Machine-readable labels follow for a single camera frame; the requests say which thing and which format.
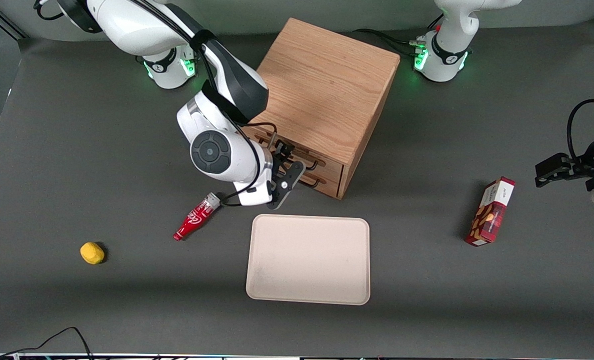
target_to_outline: red bottle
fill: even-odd
[[[183,224],[179,227],[179,230],[173,235],[173,239],[180,242],[186,235],[199,229],[204,225],[206,219],[210,217],[215,210],[221,205],[220,199],[215,196],[214,193],[210,193],[206,198],[197,205],[192,211],[185,217]]]

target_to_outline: beige tray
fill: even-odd
[[[368,223],[360,218],[257,216],[246,292],[257,300],[364,305],[371,296]]]

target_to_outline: green led light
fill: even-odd
[[[415,68],[421,71],[426,64],[426,60],[428,59],[428,50],[423,50],[421,54],[417,55],[417,59],[415,60]]]
[[[153,74],[151,73],[151,69],[148,68],[148,65],[146,63],[143,63],[144,68],[146,68],[146,71],[148,71],[148,77],[153,79]]]
[[[195,62],[194,61],[186,60],[186,59],[179,59],[179,63],[181,64],[183,71],[185,71],[185,74],[188,75],[189,78],[191,76],[195,75]]]
[[[459,70],[464,68],[464,64],[466,63],[466,58],[468,57],[468,51],[463,55],[463,59],[461,60],[461,64],[459,65]]]

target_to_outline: wood grain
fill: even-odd
[[[254,121],[275,123],[287,139],[350,166],[399,62],[397,54],[291,18],[257,69],[270,99]]]

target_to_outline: drawer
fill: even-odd
[[[244,132],[253,140],[264,146],[268,145],[272,133],[251,127],[244,128]],[[292,144],[289,139],[277,136],[277,139],[283,139]],[[313,187],[318,192],[336,198],[338,196],[339,182],[343,170],[342,164],[319,154],[311,153],[308,149],[301,148],[298,145],[292,151],[288,158],[295,162],[303,162],[306,167],[315,166],[311,171],[306,171],[300,182],[306,186]]]

